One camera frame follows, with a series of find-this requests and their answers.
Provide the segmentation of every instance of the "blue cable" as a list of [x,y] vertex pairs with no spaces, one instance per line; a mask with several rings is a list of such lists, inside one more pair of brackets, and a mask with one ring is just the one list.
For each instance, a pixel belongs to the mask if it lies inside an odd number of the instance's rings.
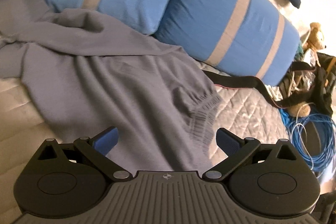
[[293,146],[298,150],[300,155],[303,157],[305,162],[308,164],[310,169],[313,172],[323,172],[326,167],[331,163],[335,154],[335,133],[336,133],[336,124],[335,122],[328,116],[320,113],[314,113],[312,109],[312,114],[307,117],[298,118],[298,123],[301,123],[305,126],[308,122],[313,122],[315,124],[319,124],[319,131],[321,142],[321,153],[316,156],[310,157],[305,148],[302,145],[300,135],[304,132],[302,126],[296,125],[296,118],[291,117],[285,110],[280,109],[281,119],[283,124],[285,125],[288,133],[289,140],[293,144]]

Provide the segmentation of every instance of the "black strap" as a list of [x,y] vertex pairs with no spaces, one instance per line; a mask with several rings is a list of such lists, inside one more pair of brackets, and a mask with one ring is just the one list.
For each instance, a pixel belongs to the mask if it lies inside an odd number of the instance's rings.
[[[315,67],[309,66],[305,62],[293,62],[290,70],[292,71],[315,71]],[[240,88],[255,88],[265,100],[273,107],[288,108],[297,105],[303,101],[309,101],[313,93],[314,87],[312,86],[308,92],[291,95],[281,101],[274,101],[269,95],[264,83],[254,76],[223,76],[210,71],[203,71],[214,84],[220,85],[226,89],[240,89]]]

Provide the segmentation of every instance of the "green fabric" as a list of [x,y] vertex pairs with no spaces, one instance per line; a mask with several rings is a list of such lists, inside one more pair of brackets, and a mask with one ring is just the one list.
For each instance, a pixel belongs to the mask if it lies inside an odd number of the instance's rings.
[[299,43],[299,46],[297,47],[297,50],[296,50],[294,60],[295,61],[302,61],[303,54],[304,54],[304,52],[303,52],[303,48],[302,48],[302,43]]

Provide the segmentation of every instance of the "white cable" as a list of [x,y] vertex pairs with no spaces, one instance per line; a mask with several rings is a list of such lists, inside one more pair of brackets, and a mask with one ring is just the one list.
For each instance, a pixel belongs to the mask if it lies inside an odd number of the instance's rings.
[[289,84],[289,87],[288,87],[287,97],[290,97],[290,95],[291,95],[291,90],[292,90],[293,83],[294,83],[294,72],[293,72],[292,80],[291,80],[291,82]]
[[[312,104],[314,104],[314,103],[306,103],[306,104],[303,104],[303,105],[299,108],[299,110],[298,110],[298,112],[297,112],[297,114],[296,114],[296,125],[295,125],[295,126],[293,127],[293,129],[292,129],[292,139],[293,139],[293,133],[294,133],[294,130],[295,130],[295,128],[298,127],[298,126],[302,126],[302,127],[303,127],[304,132],[305,132],[306,139],[308,138],[308,137],[307,137],[307,130],[306,130],[305,126],[304,126],[303,124],[301,124],[301,123],[298,123],[298,118],[299,118],[299,113],[300,113],[301,109],[302,109],[303,107],[307,106],[307,105],[312,105]],[[307,153],[307,155],[309,156],[309,158],[310,158],[310,160],[311,160],[311,169],[310,169],[310,170],[312,171],[313,168],[314,168],[314,161],[313,161],[313,158],[312,158],[311,155],[309,154],[309,152],[308,152],[308,150],[307,150],[307,148],[306,148],[306,146],[305,146],[305,144],[304,144],[304,142],[303,142],[301,133],[299,134],[299,137],[300,137],[302,146],[303,146],[304,149],[306,150],[306,153]]]
[[300,91],[306,91],[305,88],[301,88],[301,89],[299,89],[299,88],[295,87],[294,89],[295,89],[296,91],[299,91],[299,92],[300,92]]

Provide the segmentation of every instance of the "quilted mattress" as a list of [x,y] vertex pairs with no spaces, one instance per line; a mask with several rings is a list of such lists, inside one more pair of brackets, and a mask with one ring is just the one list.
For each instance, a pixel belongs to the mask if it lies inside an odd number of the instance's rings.
[[[213,70],[205,64],[199,66]],[[217,91],[223,102],[218,108],[214,131],[225,127],[241,138],[253,136],[263,143],[286,138],[278,110],[271,107],[257,90],[217,87]],[[19,79],[0,80],[0,113],[0,223],[8,224],[21,214],[13,196],[16,178],[40,144],[55,135]],[[214,139],[209,151],[213,165],[226,157]]]

